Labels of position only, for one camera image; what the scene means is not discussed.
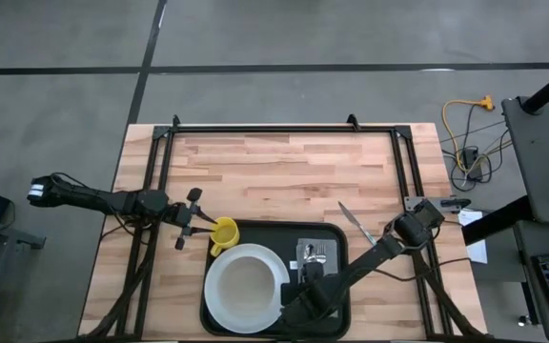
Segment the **white paper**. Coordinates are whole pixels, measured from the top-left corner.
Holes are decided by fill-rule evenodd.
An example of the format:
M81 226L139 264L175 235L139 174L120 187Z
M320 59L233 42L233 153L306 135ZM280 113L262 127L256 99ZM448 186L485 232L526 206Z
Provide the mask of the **white paper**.
M458 214L458 222L465 226L468 225L482 217L482 212L480 211L466 211L461 210ZM486 242L484 240L478 241L472 245L467 246L467 254L472 262L478 263L488 263L488 258L486 256Z

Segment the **cup handle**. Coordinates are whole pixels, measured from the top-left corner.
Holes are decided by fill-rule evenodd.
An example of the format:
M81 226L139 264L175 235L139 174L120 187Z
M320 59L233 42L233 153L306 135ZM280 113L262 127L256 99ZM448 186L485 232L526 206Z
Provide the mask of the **cup handle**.
M217 244L213 244L213 247L211 248L211 256L218 257L221 253L221 246Z

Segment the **silverware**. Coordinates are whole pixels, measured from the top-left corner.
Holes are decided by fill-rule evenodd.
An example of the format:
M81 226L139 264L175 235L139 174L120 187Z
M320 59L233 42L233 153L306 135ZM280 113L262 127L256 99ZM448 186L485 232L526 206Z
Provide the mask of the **silverware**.
M316 254L313 244L307 244L304 247L304 262L315 262Z
M327 256L325 254L325 244L319 243L319 245L316 246L315 259L320 264L324 264L325 261L327 261Z
M338 206L342 210L342 213L344 214L344 216L346 216L347 219L349 219L349 221L353 225L357 226L363 232L363 234L368 238L370 243L372 243L373 246L376 245L376 240L372 237L372 235L368 231L366 231L363 228L363 225L359 223L359 221L355 218L355 216L349 210L347 210L347 208L345 208L344 205L342 205L342 203L339 201L338 201Z

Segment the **black tray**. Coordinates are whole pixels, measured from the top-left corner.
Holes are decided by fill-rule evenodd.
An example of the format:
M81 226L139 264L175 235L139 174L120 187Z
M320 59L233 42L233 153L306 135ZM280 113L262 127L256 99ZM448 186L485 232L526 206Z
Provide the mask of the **black tray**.
M254 243L262 245L275 252L288 269L290 285L297 285L297 271L290 271L290 261L296 261L295 246L299 238L334 239L338 246L338 270L345 268L349 261L347 257L347 239L344 232L333 224L311 222L283 222L261 220L234 220L240 231L238 244ZM207 265L205 275L209 271L215 258L209 254L213 242L209 240L207 249ZM219 325L209 313L205 302L205 278L200 299L200 322L205 330L213 335L251 337L251 338L288 338L290 332L275 322L269 328L251 334L233 333ZM295 339L303 338L330 338L342 337L351 325L351 306L349 295L346 294L342 305L338 308L338 317L328 317L302 329L301 333L294 332Z

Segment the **knife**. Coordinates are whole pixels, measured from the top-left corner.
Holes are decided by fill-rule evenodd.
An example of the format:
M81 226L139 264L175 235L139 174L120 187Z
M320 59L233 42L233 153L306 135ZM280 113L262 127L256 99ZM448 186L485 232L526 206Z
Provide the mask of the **knife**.
M349 210L347 210L347 208L345 208L344 205L342 205L342 203L339 201L338 201L338 206L340 206L340 209L342 210L342 213L344 214L344 216L346 216L347 219L349 219L349 221L353 225L357 226L363 232L363 234L368 238L370 243L372 243L373 246L376 245L376 240L372 237L372 235L368 231L363 229L363 225L359 223L359 221L355 218L355 216Z

